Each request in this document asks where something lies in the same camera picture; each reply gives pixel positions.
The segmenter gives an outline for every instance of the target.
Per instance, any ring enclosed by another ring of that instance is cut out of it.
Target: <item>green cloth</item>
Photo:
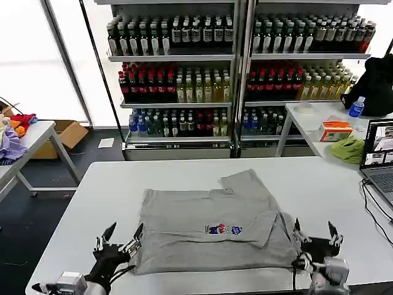
[[[330,152],[350,164],[360,164],[363,157],[364,140],[353,136],[337,141],[330,146]]]

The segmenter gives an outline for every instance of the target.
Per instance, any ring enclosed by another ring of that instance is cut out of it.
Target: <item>laptop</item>
[[[393,119],[370,120],[360,171],[393,205]]]

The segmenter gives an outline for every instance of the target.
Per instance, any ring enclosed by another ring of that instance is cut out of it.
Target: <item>shelf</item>
[[[173,48],[170,49],[171,55],[164,55],[160,49],[161,55],[138,55],[138,56],[119,56],[113,57],[108,50],[108,59],[112,62],[153,62],[153,61],[232,61],[235,60],[235,54],[232,54],[232,48]]]
[[[167,143],[229,143],[227,136],[207,137],[139,137],[127,138],[127,144],[167,144]]]
[[[98,5],[119,4],[183,4],[183,3],[235,3],[236,0],[94,0]]]
[[[281,135],[243,135],[241,141],[279,141]],[[301,135],[288,135],[287,140],[302,140]]]
[[[232,103],[125,103],[123,109],[230,108]]]
[[[285,106],[287,103],[331,103],[340,100],[282,100],[282,101],[246,101],[246,106]]]
[[[364,53],[253,53],[251,60],[366,60]]]
[[[391,0],[259,0],[263,3],[321,3],[321,4],[382,4],[386,5]]]

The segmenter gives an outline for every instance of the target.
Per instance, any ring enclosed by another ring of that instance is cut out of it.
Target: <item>table leg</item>
[[[289,129],[290,129],[291,125],[292,125],[292,118],[290,117],[289,114],[287,114],[287,118],[285,119],[284,126],[281,131],[281,137],[280,137],[280,140],[278,141],[278,145],[276,148],[276,153],[274,155],[275,157],[282,156],[282,152],[284,150],[285,143],[287,141],[287,137],[288,137]]]
[[[66,165],[69,174],[71,174],[75,183],[79,185],[82,178],[80,178],[74,163],[72,162],[71,158],[67,154],[66,149],[63,146],[63,143],[61,142],[59,136],[56,134],[56,131],[53,128],[49,139],[52,142],[53,146],[55,147],[60,159]]]

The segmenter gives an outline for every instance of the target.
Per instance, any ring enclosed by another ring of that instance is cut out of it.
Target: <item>white table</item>
[[[349,120],[348,110],[344,108],[344,105],[340,101],[332,101],[329,103],[309,103],[313,107],[313,112],[310,114],[304,114],[297,111],[297,107],[299,107],[301,103],[287,103],[287,117],[284,122],[284,126],[282,128],[281,137],[279,143],[276,148],[276,157],[280,157],[282,155],[282,151],[284,149],[286,139],[288,137],[289,129],[292,123],[296,125],[302,137],[306,140],[308,146],[311,148],[313,153],[319,157],[323,157],[330,162],[334,162],[340,164],[342,166],[346,166],[349,168],[359,169],[358,165],[344,163],[342,160],[331,155],[329,151],[329,147],[332,144],[330,141],[321,142],[315,136],[315,131],[319,129],[321,123],[326,121],[330,116],[336,116],[343,120]],[[392,118],[393,114],[386,116],[388,118]],[[367,127],[369,117],[361,117],[358,119],[358,123],[360,126],[364,128],[363,132],[354,131],[352,134],[356,138],[365,139],[367,133]]]
[[[76,184],[80,183],[80,176],[76,167],[70,157],[68,156],[63,143],[59,136],[56,134],[54,121],[38,121],[31,124],[26,132],[26,135],[20,139],[20,142],[25,145],[28,151],[18,159],[14,164],[8,166],[0,166],[0,202],[8,194],[8,192],[21,181],[27,189],[34,196],[39,191],[74,191],[74,187],[33,187],[27,179],[20,173],[22,167],[34,155],[34,153],[43,145],[44,142],[50,140],[55,147],[60,159],[66,165],[68,172],[71,174]]]
[[[350,266],[350,285],[393,281],[393,249],[376,231],[359,193],[360,175],[320,157],[264,159],[97,162],[90,165],[26,287],[55,281],[63,271],[89,273],[96,236],[117,221],[112,243],[127,242],[138,226],[145,189],[219,189],[218,179],[254,169],[281,209],[299,217],[310,236],[329,238],[328,221],[344,235],[340,257]],[[393,237],[393,227],[370,205]],[[307,275],[297,276],[308,288]],[[112,295],[185,295],[292,289],[292,274],[282,269],[226,272],[126,274]]]

